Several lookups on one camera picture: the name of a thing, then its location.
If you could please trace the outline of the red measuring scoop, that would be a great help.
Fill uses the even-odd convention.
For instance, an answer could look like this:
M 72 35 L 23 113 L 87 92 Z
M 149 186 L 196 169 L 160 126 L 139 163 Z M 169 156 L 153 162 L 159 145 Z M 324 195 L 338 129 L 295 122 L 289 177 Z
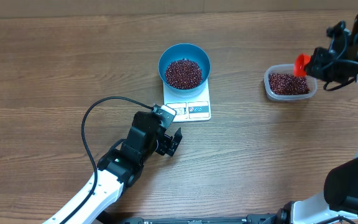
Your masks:
M 293 74 L 296 77 L 305 77 L 306 73 L 306 66 L 309 64 L 311 57 L 306 54 L 299 54 L 297 56 L 294 66 L 293 66 Z

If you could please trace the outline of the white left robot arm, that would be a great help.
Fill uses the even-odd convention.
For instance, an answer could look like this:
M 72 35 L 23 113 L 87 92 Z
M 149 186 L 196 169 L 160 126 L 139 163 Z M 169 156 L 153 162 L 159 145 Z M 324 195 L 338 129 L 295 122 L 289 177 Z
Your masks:
M 173 156 L 181 139 L 180 129 L 173 136 L 163 134 L 150 139 L 131 131 L 100 158 L 88 183 L 46 223 L 93 223 L 134 185 L 143 171 L 144 162 L 153 152 Z

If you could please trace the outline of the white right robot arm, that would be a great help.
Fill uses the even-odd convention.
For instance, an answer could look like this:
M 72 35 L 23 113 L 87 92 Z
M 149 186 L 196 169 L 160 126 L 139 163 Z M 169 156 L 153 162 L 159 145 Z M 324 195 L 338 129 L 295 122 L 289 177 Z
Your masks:
M 296 76 L 309 76 L 336 82 L 338 90 L 349 84 L 358 86 L 358 15 L 352 30 L 338 22 L 326 30 L 328 48 L 317 47 L 313 55 L 299 55 L 293 67 Z M 358 219 L 358 148 L 355 158 L 332 169 L 323 191 L 303 201 L 289 202 L 270 223 L 353 223 Z

